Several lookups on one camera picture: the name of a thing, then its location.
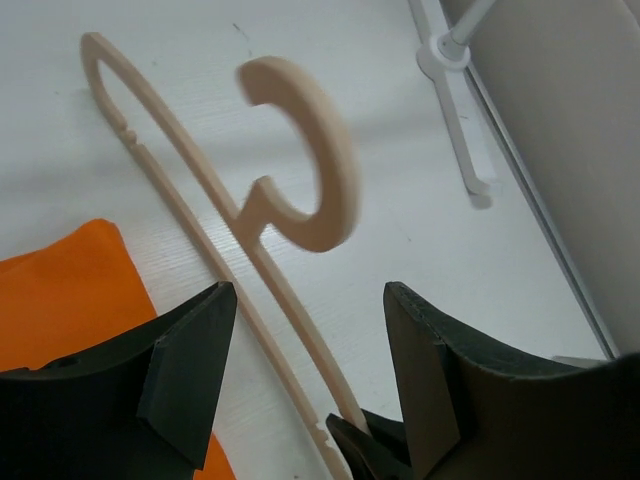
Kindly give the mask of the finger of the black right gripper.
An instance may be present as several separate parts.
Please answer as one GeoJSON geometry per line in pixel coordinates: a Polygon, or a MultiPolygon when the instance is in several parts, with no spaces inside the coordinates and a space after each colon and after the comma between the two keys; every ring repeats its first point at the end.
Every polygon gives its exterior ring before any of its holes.
{"type": "Polygon", "coordinates": [[[372,480],[373,476],[361,452],[370,436],[335,414],[328,415],[326,426],[346,460],[353,479],[372,480]]]}
{"type": "Polygon", "coordinates": [[[368,479],[412,479],[413,470],[402,421],[363,411],[374,445],[364,454],[368,479]]]}

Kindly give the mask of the orange trousers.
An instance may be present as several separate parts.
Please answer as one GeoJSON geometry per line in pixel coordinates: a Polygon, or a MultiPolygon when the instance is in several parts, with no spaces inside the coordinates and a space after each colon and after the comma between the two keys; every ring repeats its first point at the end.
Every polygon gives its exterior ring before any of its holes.
{"type": "MultiPolygon", "coordinates": [[[[1,264],[1,375],[40,369],[158,314],[118,228],[96,219],[50,246],[1,264]]],[[[214,435],[190,479],[230,479],[214,435]]]]}

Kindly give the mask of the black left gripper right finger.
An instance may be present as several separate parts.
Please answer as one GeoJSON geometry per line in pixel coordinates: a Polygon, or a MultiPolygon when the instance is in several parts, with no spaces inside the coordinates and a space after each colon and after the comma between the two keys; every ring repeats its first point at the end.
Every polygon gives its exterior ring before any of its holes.
{"type": "Polygon", "coordinates": [[[418,479],[635,479],[639,358],[545,359],[438,310],[400,282],[384,314],[418,479]]]}

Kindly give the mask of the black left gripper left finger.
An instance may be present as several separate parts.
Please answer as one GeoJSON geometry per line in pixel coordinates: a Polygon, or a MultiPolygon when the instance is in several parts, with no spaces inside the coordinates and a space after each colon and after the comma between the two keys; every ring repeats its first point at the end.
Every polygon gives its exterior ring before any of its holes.
{"type": "Polygon", "coordinates": [[[204,467],[236,318],[218,282],[108,341],[1,375],[5,479],[190,479],[204,467]]]}

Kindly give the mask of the wooden clothes hanger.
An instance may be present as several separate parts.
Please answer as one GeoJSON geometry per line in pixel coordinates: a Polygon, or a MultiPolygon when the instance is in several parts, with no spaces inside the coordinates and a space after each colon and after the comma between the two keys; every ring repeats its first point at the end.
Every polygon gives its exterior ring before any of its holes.
{"type": "Polygon", "coordinates": [[[298,248],[320,254],[343,244],[357,225],[359,165],[348,128],[330,97],[305,69],[280,56],[253,58],[237,68],[236,79],[246,101],[279,110],[295,128],[314,174],[316,205],[309,213],[297,209],[267,175],[254,180],[245,202],[237,204],[164,100],[109,40],[100,33],[87,32],[80,38],[79,52],[97,108],[204,263],[218,278],[234,280],[231,268],[193,211],[108,93],[103,67],[108,67],[144,107],[191,171],[295,331],[339,412],[367,432],[367,422],[337,360],[261,240],[265,229],[274,228],[298,248]]]}

